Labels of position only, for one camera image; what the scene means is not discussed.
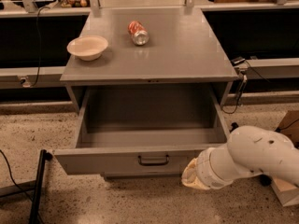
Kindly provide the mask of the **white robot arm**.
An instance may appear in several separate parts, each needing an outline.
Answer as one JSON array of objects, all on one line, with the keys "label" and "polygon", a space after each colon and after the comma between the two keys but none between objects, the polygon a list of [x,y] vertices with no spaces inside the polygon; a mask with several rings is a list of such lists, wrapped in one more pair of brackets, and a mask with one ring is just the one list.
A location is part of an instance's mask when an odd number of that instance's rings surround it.
[{"label": "white robot arm", "polygon": [[235,180],[257,175],[299,185],[299,149],[282,133],[255,126],[233,130],[227,142],[192,159],[181,181],[193,189],[222,189]]}]

